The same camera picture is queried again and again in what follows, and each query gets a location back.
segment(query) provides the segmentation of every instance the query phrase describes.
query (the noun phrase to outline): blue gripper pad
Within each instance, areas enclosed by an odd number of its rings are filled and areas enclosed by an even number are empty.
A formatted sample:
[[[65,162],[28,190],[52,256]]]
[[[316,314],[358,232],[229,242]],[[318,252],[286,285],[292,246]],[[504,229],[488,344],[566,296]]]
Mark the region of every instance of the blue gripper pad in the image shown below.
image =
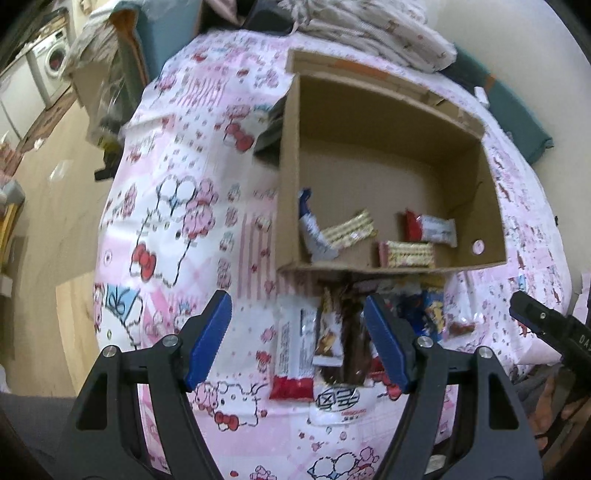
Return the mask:
[[[203,313],[185,323],[179,337],[183,342],[181,356],[187,391],[194,391],[198,383],[206,380],[231,318],[232,299],[227,292],[218,290]]]
[[[413,390],[416,380],[416,353],[413,342],[417,337],[406,320],[397,319],[379,294],[370,295],[363,307],[365,324],[390,380],[403,393]]]

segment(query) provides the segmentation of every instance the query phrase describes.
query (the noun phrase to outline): rug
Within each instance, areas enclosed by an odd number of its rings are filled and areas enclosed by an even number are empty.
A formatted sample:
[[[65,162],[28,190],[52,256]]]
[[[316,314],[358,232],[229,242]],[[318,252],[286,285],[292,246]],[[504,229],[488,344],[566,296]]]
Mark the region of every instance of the rug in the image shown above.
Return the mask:
[[[22,153],[14,151],[12,148],[3,148],[0,150],[0,173],[13,176],[17,167],[21,164]]]
[[[22,157],[24,153],[34,148],[36,140],[49,137],[75,101],[76,93],[74,90],[70,89],[66,91],[49,110],[45,110],[35,121],[25,138],[22,139],[17,147],[17,153],[20,153]]]

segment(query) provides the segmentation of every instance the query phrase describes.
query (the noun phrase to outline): pink bedsheet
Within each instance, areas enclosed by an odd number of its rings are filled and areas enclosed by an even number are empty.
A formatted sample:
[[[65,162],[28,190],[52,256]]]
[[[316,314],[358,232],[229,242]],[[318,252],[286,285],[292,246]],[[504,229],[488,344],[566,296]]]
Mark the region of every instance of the pink bedsheet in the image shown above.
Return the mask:
[[[446,316],[476,318],[469,336],[446,346],[489,345],[506,371],[557,355],[509,317],[520,286],[565,312],[570,276],[554,217],[535,174],[496,121],[439,74],[395,66],[352,48],[294,34],[247,31],[200,36],[149,85],[125,128],[125,153],[100,221],[95,284],[102,348],[149,347],[198,314],[213,292],[230,292],[234,315],[209,379],[189,394],[203,436],[225,478],[370,478],[405,404],[374,387],[375,410],[348,426],[316,427],[309,407],[270,401],[277,296],[312,295],[308,275],[275,272],[277,169],[253,158],[269,109],[286,93],[288,48],[346,57],[419,83],[481,117],[496,179],[508,263],[452,276]],[[149,389],[139,389],[148,449],[167,469]],[[453,390],[440,438],[449,435]]]

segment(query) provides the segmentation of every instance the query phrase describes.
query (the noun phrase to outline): washing machine door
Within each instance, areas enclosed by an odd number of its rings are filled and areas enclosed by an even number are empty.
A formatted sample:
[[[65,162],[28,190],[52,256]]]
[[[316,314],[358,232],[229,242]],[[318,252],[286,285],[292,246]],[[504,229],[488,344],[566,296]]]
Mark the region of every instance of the washing machine door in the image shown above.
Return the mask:
[[[51,78],[59,77],[66,54],[66,45],[63,43],[56,43],[49,49],[45,57],[45,71],[48,76]]]

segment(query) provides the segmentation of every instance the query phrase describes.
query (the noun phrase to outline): hole in cardboard box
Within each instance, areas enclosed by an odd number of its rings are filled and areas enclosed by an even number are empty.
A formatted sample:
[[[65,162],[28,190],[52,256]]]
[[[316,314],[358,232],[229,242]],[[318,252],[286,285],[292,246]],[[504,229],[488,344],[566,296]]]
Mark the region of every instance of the hole in cardboard box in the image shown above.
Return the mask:
[[[484,253],[484,242],[482,240],[476,240],[472,244],[472,253],[474,255],[482,255]]]

